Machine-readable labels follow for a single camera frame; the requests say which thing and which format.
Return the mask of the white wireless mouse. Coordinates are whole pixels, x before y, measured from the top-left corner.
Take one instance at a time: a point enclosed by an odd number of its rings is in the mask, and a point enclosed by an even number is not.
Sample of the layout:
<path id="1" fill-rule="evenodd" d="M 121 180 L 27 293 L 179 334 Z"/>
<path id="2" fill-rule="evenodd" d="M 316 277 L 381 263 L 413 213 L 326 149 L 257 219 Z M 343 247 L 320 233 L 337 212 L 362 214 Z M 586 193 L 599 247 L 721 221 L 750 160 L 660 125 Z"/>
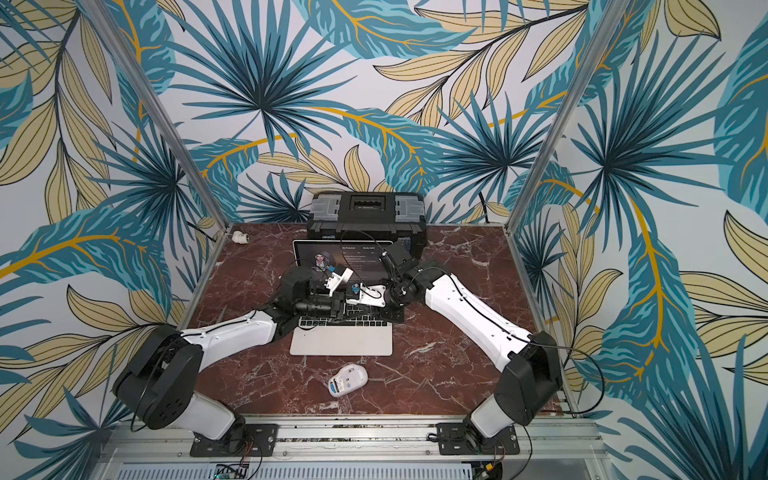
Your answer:
<path id="1" fill-rule="evenodd" d="M 358 364 L 348 364 L 330 378 L 328 389 L 334 398 L 339 398 L 361 389 L 367 383 L 367 370 Z"/>

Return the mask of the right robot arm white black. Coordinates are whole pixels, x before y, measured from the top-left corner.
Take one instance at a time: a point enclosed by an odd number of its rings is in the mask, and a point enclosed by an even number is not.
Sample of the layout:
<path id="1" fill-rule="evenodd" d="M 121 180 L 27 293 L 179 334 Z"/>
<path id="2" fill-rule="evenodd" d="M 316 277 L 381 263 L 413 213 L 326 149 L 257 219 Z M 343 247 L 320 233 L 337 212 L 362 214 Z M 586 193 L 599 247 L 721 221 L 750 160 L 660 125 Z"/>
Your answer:
<path id="1" fill-rule="evenodd" d="M 442 263 L 420 262 L 399 243 L 385 247 L 380 262 L 388 275 L 386 306 L 424 304 L 479 346 L 500 372 L 494 392 L 463 421 L 467 444 L 477 448 L 510 426 L 529 425 L 560 390 L 562 368 L 551 335 L 531 333 L 514 324 Z"/>

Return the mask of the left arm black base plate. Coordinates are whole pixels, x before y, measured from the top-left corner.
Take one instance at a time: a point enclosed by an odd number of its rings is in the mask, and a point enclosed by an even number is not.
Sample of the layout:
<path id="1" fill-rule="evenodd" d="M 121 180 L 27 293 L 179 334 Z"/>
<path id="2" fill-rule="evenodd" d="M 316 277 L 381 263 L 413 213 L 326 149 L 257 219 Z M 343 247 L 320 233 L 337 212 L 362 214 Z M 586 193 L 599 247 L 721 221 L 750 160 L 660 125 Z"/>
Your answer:
<path id="1" fill-rule="evenodd" d="M 219 440 L 195 433 L 190 450 L 193 458 L 271 457 L 279 426 L 277 424 L 234 425 Z"/>

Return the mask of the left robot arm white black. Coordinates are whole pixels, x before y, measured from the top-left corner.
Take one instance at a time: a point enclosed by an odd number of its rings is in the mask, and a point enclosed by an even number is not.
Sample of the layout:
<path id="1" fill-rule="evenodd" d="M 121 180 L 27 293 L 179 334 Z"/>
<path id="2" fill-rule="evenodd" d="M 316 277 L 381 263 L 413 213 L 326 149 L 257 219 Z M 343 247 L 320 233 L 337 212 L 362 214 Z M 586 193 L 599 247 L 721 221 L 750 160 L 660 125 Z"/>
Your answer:
<path id="1" fill-rule="evenodd" d="M 243 417 L 223 403 L 195 391 L 198 374 L 243 350 L 277 342 L 307 315 L 336 313 L 343 297 L 337 288 L 352 271 L 333 267 L 324 288 L 307 267 L 295 267 L 280 279 L 276 292 L 261 307 L 233 320 L 203 328 L 155 329 L 118 375 L 113 394 L 152 430 L 189 430 L 199 441 L 234 451 L 249 443 Z"/>

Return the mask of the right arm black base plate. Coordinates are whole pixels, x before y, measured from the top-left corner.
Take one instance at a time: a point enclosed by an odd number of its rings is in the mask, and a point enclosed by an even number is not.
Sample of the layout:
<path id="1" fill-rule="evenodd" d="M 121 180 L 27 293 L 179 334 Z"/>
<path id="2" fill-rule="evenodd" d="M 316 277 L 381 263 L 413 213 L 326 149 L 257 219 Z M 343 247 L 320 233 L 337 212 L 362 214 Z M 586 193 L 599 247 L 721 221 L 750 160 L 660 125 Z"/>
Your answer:
<path id="1" fill-rule="evenodd" d="M 427 440 L 438 445 L 441 455 L 517 455 L 520 453 L 518 437 L 513 426 L 502 429 L 492 437 L 484 437 L 471 424 L 465 422 L 438 423 Z"/>

